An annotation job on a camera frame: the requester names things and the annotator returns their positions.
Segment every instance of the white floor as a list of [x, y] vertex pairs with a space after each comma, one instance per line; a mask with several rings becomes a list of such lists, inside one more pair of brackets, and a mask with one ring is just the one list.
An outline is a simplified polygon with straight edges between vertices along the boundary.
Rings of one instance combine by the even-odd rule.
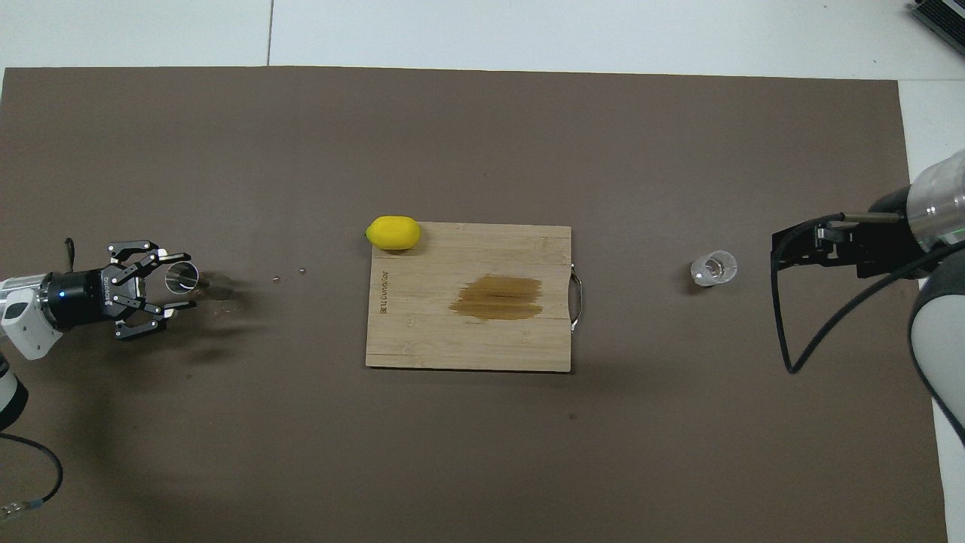
[[[901, 0], [0, 0], [0, 68], [266, 64], [896, 79], [911, 176], [965, 148], [965, 56]], [[965, 543], [965, 449], [935, 422]]]

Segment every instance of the yellow lemon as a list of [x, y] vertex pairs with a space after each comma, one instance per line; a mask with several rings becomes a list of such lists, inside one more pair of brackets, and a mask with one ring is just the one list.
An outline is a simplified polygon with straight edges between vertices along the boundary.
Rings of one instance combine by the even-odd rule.
[[422, 229], [411, 216], [390, 214], [372, 221], [365, 230], [365, 237], [380, 249], [403, 250], [412, 248], [419, 242]]

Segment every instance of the wooden cutting board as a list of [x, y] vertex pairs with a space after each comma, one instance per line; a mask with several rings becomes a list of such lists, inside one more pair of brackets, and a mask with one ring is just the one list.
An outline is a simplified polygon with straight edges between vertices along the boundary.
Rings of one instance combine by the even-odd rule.
[[420, 222], [372, 248], [366, 365], [568, 372], [568, 226]]

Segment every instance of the wet stain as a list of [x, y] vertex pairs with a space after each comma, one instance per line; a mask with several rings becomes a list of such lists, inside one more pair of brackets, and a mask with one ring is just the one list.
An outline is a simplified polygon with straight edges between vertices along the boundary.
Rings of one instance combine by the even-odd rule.
[[478, 319], [515, 321], [531, 319], [542, 312], [534, 302], [542, 281], [505, 275], [484, 275], [459, 291], [452, 311]]

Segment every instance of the brown tabletop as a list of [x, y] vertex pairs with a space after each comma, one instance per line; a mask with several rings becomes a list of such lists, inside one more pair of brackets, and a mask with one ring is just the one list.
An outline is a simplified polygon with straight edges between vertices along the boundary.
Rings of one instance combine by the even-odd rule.
[[[10, 430], [67, 477], [5, 540], [945, 538], [915, 284], [798, 376], [768, 290], [772, 232], [908, 183], [894, 82], [11, 69], [2, 96], [0, 277], [61, 271], [66, 236], [80, 270], [149, 239], [239, 287], [143, 340], [4, 347], [31, 390]], [[571, 226], [573, 371], [365, 367], [381, 214]], [[693, 286], [717, 248], [736, 279]], [[865, 284], [782, 280], [794, 352]], [[0, 464], [3, 500], [45, 492], [39, 454]]]

